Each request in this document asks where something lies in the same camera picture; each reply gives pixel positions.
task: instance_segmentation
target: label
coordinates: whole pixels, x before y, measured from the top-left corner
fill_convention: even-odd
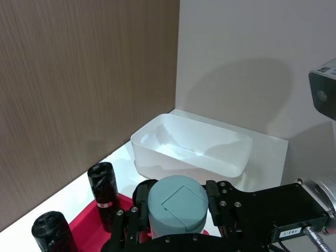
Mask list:
[[[112,206],[112,202],[108,202],[108,203],[105,203],[105,204],[97,203],[97,206],[100,207],[100,208],[107,208],[109,206]]]
[[[336,68],[322,66],[316,69],[315,72],[336,80]]]
[[[301,232],[301,229],[302,229],[302,227],[298,227],[298,228],[294,228],[294,229],[291,229],[291,230],[283,231],[283,232],[280,233],[279,238],[283,238],[283,237],[291,236],[291,235],[297,235]]]

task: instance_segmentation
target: black wrapped roll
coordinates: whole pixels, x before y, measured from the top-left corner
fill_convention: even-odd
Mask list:
[[[88,170],[88,177],[104,230],[112,232],[114,214],[120,208],[113,166],[109,162],[96,164]]]
[[[70,227],[60,212],[51,211],[38,217],[31,228],[42,252],[77,252]]]

